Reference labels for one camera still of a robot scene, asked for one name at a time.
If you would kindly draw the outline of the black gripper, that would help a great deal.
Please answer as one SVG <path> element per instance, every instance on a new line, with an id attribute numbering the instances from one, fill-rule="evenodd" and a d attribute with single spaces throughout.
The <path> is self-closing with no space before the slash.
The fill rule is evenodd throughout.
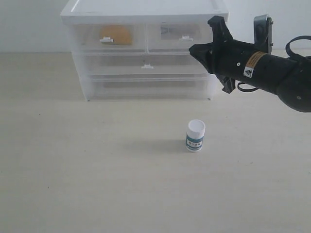
<path id="1" fill-rule="evenodd" d="M 225 18 L 213 16 L 208 22 L 212 28 L 213 42 L 195 44 L 189 48 L 190 55 L 201 63 L 210 74 L 216 75 L 228 94 L 236 88 L 236 80 L 248 80 L 243 75 L 248 59 L 248 44 L 234 40 Z"/>

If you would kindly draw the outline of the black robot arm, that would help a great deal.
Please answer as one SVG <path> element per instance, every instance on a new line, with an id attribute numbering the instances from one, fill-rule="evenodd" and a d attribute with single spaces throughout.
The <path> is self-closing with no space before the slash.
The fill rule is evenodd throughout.
<path id="1" fill-rule="evenodd" d="M 214 74 L 230 94 L 235 88 L 243 92 L 258 89 L 279 97 L 288 107 L 303 113 L 311 111 L 311 58 L 291 50 L 287 58 L 272 52 L 272 19 L 268 15 L 254 18 L 254 43 L 232 37 L 224 17 L 213 16 L 208 22 L 213 41 L 195 44 L 190 55 L 210 74 Z M 250 89 L 241 88 L 242 84 Z"/>

